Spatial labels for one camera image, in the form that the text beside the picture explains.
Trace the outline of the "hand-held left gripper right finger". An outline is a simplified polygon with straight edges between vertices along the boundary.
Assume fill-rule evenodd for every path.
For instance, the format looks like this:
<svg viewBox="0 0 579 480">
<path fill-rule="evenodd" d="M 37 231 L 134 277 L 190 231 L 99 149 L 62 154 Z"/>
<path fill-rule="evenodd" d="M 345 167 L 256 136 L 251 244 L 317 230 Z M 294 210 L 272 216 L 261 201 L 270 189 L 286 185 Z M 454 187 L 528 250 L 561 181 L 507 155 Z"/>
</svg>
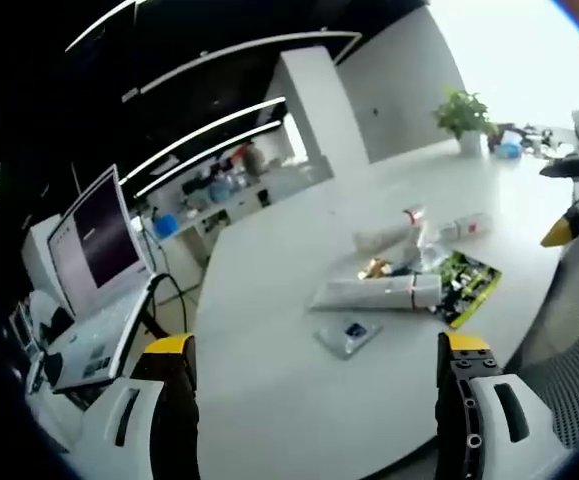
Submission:
<svg viewBox="0 0 579 480">
<path fill-rule="evenodd" d="M 437 479 L 550 479 L 572 451 L 554 416 L 482 339 L 438 335 Z"/>
</svg>

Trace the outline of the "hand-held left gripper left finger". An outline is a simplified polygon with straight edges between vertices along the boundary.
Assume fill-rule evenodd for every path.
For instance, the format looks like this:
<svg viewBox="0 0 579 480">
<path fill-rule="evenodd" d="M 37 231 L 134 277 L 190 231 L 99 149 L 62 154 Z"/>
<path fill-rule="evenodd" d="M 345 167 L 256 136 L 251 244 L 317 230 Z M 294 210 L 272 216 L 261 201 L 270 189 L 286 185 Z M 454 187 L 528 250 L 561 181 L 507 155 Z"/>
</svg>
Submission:
<svg viewBox="0 0 579 480">
<path fill-rule="evenodd" d="M 82 479 L 198 479 L 195 338 L 157 340 L 85 410 L 71 466 Z"/>
</svg>

